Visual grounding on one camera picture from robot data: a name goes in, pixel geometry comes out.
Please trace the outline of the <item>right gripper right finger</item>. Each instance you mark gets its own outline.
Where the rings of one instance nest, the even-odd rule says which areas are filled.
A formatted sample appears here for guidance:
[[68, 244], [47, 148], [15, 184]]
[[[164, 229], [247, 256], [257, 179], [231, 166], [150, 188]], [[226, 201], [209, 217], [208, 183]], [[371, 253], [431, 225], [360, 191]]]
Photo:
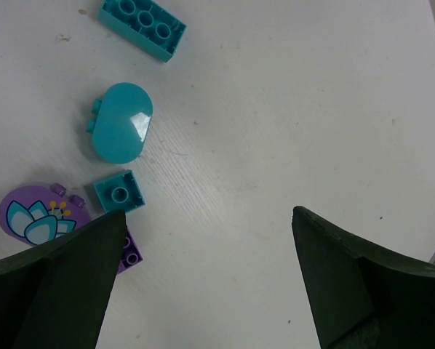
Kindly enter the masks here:
[[292, 232], [321, 348], [435, 348], [435, 264], [302, 206]]

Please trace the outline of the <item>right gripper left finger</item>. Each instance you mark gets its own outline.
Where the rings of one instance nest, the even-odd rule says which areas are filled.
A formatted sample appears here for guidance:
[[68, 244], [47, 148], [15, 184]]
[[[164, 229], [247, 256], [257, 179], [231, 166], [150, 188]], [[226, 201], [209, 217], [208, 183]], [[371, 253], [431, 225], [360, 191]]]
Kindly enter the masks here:
[[95, 348], [126, 233], [112, 211], [0, 259], [0, 348]]

